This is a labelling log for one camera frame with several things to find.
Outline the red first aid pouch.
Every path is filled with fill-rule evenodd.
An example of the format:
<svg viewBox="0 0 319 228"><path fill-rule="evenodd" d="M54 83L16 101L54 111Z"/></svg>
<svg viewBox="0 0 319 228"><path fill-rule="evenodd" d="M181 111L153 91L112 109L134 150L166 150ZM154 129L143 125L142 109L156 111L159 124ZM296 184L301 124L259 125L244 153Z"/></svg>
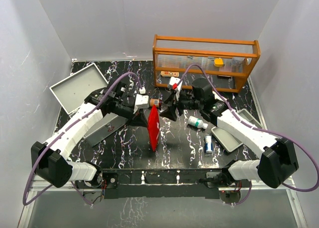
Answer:
<svg viewBox="0 0 319 228"><path fill-rule="evenodd" d="M152 151L155 152L159 142L160 134L159 114L155 105L152 107L148 117L148 133Z"/></svg>

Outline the amber medicine bottle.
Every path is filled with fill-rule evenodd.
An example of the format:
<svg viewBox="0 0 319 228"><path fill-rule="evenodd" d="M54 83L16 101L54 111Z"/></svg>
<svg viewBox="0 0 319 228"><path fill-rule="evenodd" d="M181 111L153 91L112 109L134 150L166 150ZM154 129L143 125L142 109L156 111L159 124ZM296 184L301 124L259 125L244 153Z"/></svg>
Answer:
<svg viewBox="0 0 319 228"><path fill-rule="evenodd" d="M160 108L162 101L160 99L150 99L150 106L155 106L156 108Z"/></svg>

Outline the white green-label bottle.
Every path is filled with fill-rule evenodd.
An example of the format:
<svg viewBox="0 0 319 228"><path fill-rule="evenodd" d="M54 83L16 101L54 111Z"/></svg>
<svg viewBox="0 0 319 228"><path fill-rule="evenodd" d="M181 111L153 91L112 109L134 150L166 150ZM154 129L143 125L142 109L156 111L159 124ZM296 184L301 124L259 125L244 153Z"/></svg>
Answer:
<svg viewBox="0 0 319 228"><path fill-rule="evenodd" d="M189 116L187 123L188 123L188 125L193 126L197 129L206 130L208 127L207 123L205 123L203 120L196 118L194 116Z"/></svg>

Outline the blue white can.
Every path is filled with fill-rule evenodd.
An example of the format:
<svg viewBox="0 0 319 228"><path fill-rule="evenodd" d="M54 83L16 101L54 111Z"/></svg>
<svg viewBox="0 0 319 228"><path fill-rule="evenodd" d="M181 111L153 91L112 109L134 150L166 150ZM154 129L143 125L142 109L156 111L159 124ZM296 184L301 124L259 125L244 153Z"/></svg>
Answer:
<svg viewBox="0 0 319 228"><path fill-rule="evenodd" d="M213 153L213 144L212 144L211 135L205 135L204 140L205 140L205 146L204 146L205 153L212 154Z"/></svg>

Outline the grey divided tray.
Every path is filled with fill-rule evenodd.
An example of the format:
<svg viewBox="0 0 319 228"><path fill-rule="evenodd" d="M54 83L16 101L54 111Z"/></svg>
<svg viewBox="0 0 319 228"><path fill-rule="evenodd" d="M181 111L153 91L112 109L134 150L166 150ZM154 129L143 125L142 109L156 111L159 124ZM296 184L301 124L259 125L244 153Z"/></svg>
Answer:
<svg viewBox="0 0 319 228"><path fill-rule="evenodd" d="M264 128L264 126L255 117L253 117L247 109L241 109L237 113L241 118L247 120L251 124L255 125L257 128ZM219 127L214 126L211 129L211 133L212 136L219 142L221 147L228 153L235 151L243 145L240 140Z"/></svg>

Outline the grey case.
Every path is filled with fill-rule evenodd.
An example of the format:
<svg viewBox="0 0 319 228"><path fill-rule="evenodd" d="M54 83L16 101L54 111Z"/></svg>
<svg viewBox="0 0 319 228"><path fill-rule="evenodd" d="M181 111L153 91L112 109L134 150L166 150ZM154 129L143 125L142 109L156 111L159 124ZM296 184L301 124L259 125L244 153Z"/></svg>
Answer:
<svg viewBox="0 0 319 228"><path fill-rule="evenodd" d="M52 85L50 90L72 117L92 91L106 87L108 83L98 66L92 63ZM126 121L126 118L110 113L90 128L84 139L93 147L124 126Z"/></svg>

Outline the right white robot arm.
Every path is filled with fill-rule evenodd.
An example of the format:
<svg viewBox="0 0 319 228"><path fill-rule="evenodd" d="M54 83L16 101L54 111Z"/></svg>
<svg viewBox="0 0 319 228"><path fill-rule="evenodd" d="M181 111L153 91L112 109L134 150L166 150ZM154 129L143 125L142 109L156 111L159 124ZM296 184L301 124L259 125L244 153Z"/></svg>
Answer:
<svg viewBox="0 0 319 228"><path fill-rule="evenodd" d="M176 121L184 110L198 110L203 119L240 140L258 157L253 161L232 161L222 171L223 183L234 186L240 180L262 181L270 188L277 188L298 170L299 164L293 142L259 131L251 122L240 117L225 98L213 92L205 78L192 83L193 94L181 89L182 81L172 77L165 100L167 108L161 117Z"/></svg>

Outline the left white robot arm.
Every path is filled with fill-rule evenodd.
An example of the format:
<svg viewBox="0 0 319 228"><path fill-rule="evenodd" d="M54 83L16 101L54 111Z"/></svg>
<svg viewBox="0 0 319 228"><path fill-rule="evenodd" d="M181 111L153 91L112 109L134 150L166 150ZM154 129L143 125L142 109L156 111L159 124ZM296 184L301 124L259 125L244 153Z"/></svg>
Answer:
<svg viewBox="0 0 319 228"><path fill-rule="evenodd" d="M144 109L150 98L144 87L134 98L122 98L126 85L119 82L110 88L91 92L72 118L44 143L35 142L31 147L34 173L51 185L60 188L67 182L84 181L96 188L102 184L102 169L92 162L71 162L72 150L88 131L108 114L126 119L129 126L147 127Z"/></svg>

